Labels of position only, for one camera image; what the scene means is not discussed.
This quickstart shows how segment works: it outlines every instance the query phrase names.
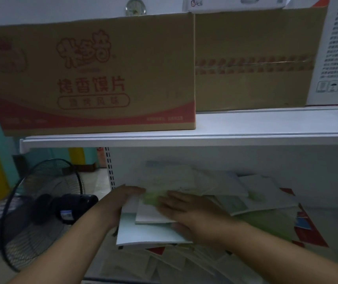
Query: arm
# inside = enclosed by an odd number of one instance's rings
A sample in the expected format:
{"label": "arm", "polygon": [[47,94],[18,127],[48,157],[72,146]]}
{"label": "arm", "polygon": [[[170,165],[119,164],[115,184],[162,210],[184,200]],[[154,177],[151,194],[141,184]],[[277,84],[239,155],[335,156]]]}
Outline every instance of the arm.
{"label": "arm", "polygon": [[121,186],[102,198],[42,256],[9,284],[78,284],[110,229],[119,223],[120,209],[138,187]]}
{"label": "arm", "polygon": [[338,264],[237,221],[204,197],[168,192],[158,210],[194,242],[235,253],[270,283],[338,283]]}

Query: person's right hand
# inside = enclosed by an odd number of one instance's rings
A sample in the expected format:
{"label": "person's right hand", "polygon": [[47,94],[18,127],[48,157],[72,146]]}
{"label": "person's right hand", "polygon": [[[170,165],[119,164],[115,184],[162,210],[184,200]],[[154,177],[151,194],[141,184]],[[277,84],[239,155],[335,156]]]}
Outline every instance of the person's right hand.
{"label": "person's right hand", "polygon": [[167,197],[158,197],[157,210],[177,221],[172,227],[194,243],[218,246],[219,235],[235,220],[218,205],[204,196],[168,191]]}

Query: red rounded rectangle outline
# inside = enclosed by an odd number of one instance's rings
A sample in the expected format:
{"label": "red rounded rectangle outline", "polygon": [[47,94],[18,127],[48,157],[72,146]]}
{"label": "red rounded rectangle outline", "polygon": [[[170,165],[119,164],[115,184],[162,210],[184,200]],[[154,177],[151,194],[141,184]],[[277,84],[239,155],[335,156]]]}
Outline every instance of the red rounded rectangle outline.
{"label": "red rounded rectangle outline", "polygon": [[125,93],[107,93],[103,95],[60,96],[58,107],[61,109],[105,109],[127,107],[130,97]]}

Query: hand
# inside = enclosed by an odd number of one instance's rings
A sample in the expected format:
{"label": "hand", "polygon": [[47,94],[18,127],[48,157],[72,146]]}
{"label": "hand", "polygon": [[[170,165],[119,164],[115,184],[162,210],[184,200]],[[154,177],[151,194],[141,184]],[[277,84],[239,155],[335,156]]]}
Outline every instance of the hand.
{"label": "hand", "polygon": [[122,206],[127,202],[129,197],[133,194],[142,194],[144,192],[144,188],[122,185],[113,189],[97,203],[96,206],[102,210],[102,214],[109,221],[110,229],[118,226]]}
{"label": "hand", "polygon": [[204,196],[168,191],[167,197],[159,197],[162,204],[157,210],[177,221],[173,229],[195,243],[218,246],[219,235],[232,217]]}

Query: brown cardboard box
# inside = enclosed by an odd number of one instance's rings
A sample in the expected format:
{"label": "brown cardboard box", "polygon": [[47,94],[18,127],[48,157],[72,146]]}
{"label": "brown cardboard box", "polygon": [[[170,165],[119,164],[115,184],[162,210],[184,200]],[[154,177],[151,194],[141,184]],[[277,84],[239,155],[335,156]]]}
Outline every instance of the brown cardboard box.
{"label": "brown cardboard box", "polygon": [[305,106],[326,12],[197,14],[197,111]]}
{"label": "brown cardboard box", "polygon": [[0,26],[5,135],[195,128],[191,13]]}

